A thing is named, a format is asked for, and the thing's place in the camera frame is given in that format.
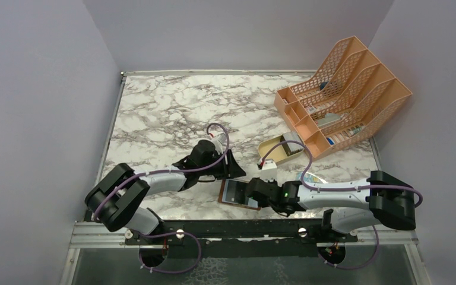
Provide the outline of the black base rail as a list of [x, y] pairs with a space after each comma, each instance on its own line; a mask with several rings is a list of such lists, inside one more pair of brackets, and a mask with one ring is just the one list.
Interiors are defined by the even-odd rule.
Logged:
[[145, 257], [182, 258], [316, 258], [326, 246], [355, 243], [351, 234], [334, 233], [320, 218], [263, 220], [165, 220], [151, 234], [131, 230], [125, 244]]

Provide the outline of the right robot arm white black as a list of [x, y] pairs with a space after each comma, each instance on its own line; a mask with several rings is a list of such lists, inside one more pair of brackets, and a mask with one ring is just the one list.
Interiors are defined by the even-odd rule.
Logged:
[[423, 200], [412, 186], [381, 170], [371, 171], [368, 178], [340, 183], [299, 179], [277, 185], [253, 178], [245, 195], [260, 207], [271, 207], [285, 215], [316, 208], [329, 210], [318, 227], [320, 237], [328, 242], [378, 224], [394, 230], [414, 230], [415, 209]]

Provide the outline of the orange plastic file organizer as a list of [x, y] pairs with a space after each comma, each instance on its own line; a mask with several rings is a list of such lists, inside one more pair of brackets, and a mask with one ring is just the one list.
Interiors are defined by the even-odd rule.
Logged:
[[274, 106], [316, 160], [374, 136], [412, 92], [356, 37], [339, 40], [309, 79]]

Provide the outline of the beige oval tray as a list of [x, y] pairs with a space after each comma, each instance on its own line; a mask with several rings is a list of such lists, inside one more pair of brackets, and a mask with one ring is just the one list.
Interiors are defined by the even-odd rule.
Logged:
[[270, 151], [270, 149], [273, 148], [274, 146], [277, 146], [277, 147], [267, 156], [267, 159], [273, 160], [277, 165], [280, 165], [284, 162], [295, 159], [295, 158], [299, 157], [301, 153], [303, 153], [304, 149], [300, 153], [296, 153], [292, 156], [287, 156], [286, 153], [284, 152], [283, 146], [279, 145], [279, 143], [281, 142], [280, 140], [281, 140], [282, 136], [283, 135], [280, 135], [280, 136], [274, 137], [272, 139], [269, 139], [269, 140], [266, 140], [266, 141], [263, 141], [262, 143], [260, 143], [259, 146], [257, 147], [257, 151], [258, 151], [260, 158], [263, 158]]

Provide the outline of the stack of credit cards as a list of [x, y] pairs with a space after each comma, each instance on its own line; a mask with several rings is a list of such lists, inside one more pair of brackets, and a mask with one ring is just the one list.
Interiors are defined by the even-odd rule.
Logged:
[[283, 135], [280, 141], [283, 142], [282, 146], [287, 156], [300, 153], [304, 149], [303, 142], [299, 137], [285, 137]]

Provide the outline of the black credit card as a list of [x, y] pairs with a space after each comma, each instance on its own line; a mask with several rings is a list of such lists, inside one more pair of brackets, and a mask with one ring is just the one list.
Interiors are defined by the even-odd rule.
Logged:
[[246, 204], [245, 189], [247, 183], [238, 180], [228, 180], [225, 183], [223, 201], [232, 204]]

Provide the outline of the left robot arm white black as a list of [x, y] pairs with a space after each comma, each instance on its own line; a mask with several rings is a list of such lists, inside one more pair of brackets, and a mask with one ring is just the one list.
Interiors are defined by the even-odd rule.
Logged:
[[203, 176], [216, 180], [246, 176], [231, 149], [220, 147], [218, 142], [200, 140], [171, 167], [139, 174], [119, 163], [87, 194], [84, 203], [108, 231], [126, 227], [139, 232], [147, 243], [157, 243], [163, 236], [162, 220], [153, 210], [140, 206], [145, 197], [187, 190]]

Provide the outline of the brown leather card holder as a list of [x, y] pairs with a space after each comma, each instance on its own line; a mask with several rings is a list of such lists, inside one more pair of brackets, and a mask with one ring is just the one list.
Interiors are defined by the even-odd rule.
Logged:
[[248, 182], [237, 179], [226, 179], [221, 183], [218, 203], [232, 207], [259, 211], [258, 202], [245, 195]]

